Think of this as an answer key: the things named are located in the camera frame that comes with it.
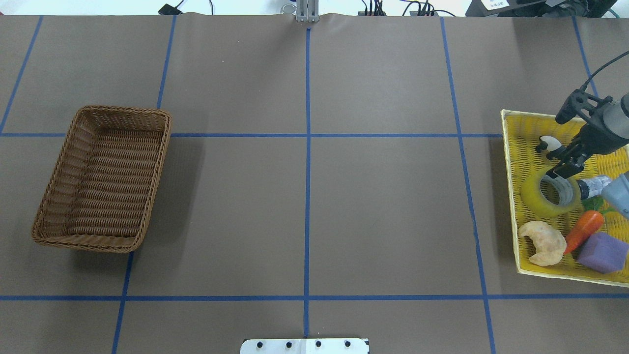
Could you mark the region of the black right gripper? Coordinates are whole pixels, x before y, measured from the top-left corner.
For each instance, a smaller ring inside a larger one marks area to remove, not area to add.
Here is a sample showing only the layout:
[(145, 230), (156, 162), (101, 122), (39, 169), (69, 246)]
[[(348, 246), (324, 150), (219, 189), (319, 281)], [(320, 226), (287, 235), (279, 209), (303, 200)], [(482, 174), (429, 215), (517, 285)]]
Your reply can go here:
[(600, 99), (588, 96), (597, 103), (591, 107), (588, 103), (584, 108), (589, 117), (584, 118), (586, 124), (577, 135), (577, 141), (565, 146), (556, 138), (545, 138), (546, 159), (557, 159), (554, 167), (546, 172), (550, 178), (568, 179), (581, 173), (585, 162), (595, 154), (607, 155), (628, 145), (628, 96), (614, 100), (610, 96)]

